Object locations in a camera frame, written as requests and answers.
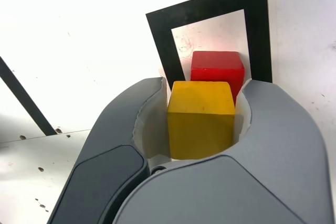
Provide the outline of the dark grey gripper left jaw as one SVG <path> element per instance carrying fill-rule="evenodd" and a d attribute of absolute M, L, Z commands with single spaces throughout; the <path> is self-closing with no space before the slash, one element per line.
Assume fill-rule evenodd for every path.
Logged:
<path fill-rule="evenodd" d="M 49 223 L 112 223 L 151 169 L 170 157 L 166 80 L 141 80 L 99 115 Z"/>

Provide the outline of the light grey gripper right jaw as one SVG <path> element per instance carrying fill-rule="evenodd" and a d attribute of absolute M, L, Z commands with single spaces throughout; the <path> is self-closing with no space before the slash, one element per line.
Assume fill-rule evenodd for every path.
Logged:
<path fill-rule="evenodd" d="M 282 88 L 251 80 L 237 103 L 238 141 L 140 184 L 115 223 L 328 223 L 322 134 Z"/>

